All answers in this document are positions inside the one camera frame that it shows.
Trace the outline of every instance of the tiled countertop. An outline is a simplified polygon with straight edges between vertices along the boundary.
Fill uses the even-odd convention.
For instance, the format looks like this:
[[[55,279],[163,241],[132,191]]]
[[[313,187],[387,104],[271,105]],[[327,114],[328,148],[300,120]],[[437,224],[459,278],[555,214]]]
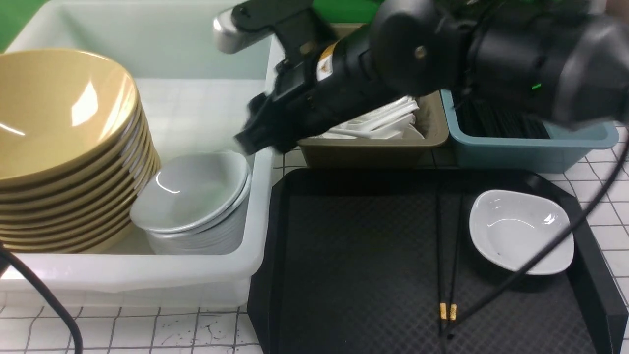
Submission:
[[[618,128],[625,141],[626,128]],[[545,174],[584,205],[613,168],[620,146],[594,151],[564,174]],[[274,180],[305,167],[298,149],[279,156]],[[423,168],[452,168],[448,147],[427,154]],[[629,174],[622,172],[606,200],[588,219],[616,278],[629,299]],[[70,312],[81,328],[87,354],[261,354],[246,313],[238,309],[81,307]],[[629,354],[629,327],[621,354]],[[72,353],[70,333],[49,308],[6,307],[0,311],[0,354]]]

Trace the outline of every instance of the yellow label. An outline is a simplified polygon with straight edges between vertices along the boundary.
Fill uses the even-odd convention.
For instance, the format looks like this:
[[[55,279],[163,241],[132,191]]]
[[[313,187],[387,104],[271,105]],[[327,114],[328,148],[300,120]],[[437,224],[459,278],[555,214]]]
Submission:
[[[448,310],[446,309],[445,302],[442,302],[439,307],[441,313],[441,319],[448,319]]]
[[[450,321],[457,320],[457,304],[450,305]]]
[[[338,42],[328,46],[321,54],[319,62],[316,66],[317,81],[325,80],[332,75],[332,57],[334,54],[334,48],[337,46],[337,43]]]

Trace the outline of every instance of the blue bin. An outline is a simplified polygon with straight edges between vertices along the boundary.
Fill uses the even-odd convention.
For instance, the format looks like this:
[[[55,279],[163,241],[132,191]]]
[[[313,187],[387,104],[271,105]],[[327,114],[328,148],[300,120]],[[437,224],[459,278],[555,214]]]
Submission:
[[[441,91],[441,98],[461,168],[521,168],[537,173],[563,173],[588,152],[611,149],[618,142],[613,123],[575,132],[544,123],[551,139],[471,137],[459,128],[450,91]]]

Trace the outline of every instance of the black robotic arm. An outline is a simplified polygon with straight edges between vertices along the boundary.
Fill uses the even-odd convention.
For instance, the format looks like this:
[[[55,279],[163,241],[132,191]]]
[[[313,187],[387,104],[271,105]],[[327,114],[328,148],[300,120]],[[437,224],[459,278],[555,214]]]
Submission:
[[[571,129],[629,119],[629,26],[609,16],[505,1],[469,21],[433,0],[387,0],[338,40],[311,3],[251,0],[215,20],[224,52],[271,33],[286,50],[275,90],[251,100],[237,135],[247,153],[286,152],[401,96],[439,89]]]

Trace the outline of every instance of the white plastic bin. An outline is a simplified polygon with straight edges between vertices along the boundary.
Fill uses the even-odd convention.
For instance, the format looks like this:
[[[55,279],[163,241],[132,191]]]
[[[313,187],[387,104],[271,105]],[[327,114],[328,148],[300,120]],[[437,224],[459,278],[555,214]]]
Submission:
[[[66,47],[122,63],[137,81],[164,162],[181,154],[236,148],[247,101],[274,80],[282,59],[269,38],[235,55],[213,45],[214,16],[239,0],[52,0],[7,50]],[[20,254],[68,306],[235,307],[264,255],[274,153],[252,159],[242,245],[224,256],[156,256],[141,231],[110,253]],[[14,269],[0,278],[0,306],[41,305]]]

